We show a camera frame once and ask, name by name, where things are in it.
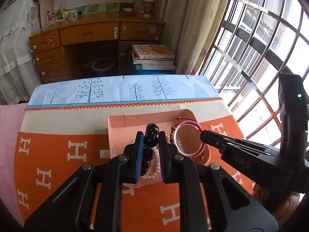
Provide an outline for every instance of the stack of books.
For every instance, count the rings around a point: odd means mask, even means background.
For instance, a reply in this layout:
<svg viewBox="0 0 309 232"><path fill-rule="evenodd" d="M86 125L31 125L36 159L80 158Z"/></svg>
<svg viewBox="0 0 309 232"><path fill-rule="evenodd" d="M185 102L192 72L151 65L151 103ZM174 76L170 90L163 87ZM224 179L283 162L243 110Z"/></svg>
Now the stack of books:
<svg viewBox="0 0 309 232"><path fill-rule="evenodd" d="M133 45L133 65L140 74L174 74L174 55L164 46L158 44Z"/></svg>

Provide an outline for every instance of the orange zigzag trim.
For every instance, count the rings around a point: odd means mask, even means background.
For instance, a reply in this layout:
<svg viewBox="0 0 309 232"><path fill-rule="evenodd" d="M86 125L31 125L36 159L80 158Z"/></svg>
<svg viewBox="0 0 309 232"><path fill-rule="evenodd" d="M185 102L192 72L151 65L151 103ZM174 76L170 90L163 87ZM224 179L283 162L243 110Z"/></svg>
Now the orange zigzag trim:
<svg viewBox="0 0 309 232"><path fill-rule="evenodd" d="M211 99L195 99L195 100L169 101L169 102L100 104L100 105L78 105L78 106L60 106L60 107L46 107L46 108L26 108L25 111L72 110L72 109L89 109L89 108L116 108L116 107L131 107L131 106L186 104L186 103L218 101L218 100L223 100L223 99L222 98L211 98Z"/></svg>

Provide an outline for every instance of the blue gripper pad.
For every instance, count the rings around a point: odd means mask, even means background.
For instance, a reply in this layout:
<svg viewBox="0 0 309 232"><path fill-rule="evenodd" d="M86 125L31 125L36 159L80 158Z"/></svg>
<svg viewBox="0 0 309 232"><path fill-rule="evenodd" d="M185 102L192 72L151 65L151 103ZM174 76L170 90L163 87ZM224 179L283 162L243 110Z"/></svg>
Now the blue gripper pad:
<svg viewBox="0 0 309 232"><path fill-rule="evenodd" d="M136 153L135 161L135 181L138 182L138 178L141 175L142 159L143 159L143 149L144 149L144 134L142 132L137 132L133 154Z"/></svg>

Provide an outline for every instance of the white mug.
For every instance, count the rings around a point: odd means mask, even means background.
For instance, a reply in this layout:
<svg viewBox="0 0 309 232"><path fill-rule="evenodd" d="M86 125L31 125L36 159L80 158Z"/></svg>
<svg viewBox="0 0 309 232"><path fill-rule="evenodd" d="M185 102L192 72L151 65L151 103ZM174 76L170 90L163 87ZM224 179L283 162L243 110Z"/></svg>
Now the white mug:
<svg viewBox="0 0 309 232"><path fill-rule="evenodd" d="M77 10L69 11L68 21L74 21L77 19L78 19L78 11Z"/></svg>

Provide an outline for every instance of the beige curtain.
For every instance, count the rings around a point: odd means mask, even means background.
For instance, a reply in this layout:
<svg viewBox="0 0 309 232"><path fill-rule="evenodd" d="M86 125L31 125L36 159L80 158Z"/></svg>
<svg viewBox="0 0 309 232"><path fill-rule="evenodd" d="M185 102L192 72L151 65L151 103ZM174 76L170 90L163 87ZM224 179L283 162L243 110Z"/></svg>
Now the beige curtain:
<svg viewBox="0 0 309 232"><path fill-rule="evenodd" d="M196 74L219 29L228 0L162 0L162 43L175 54L177 74Z"/></svg>

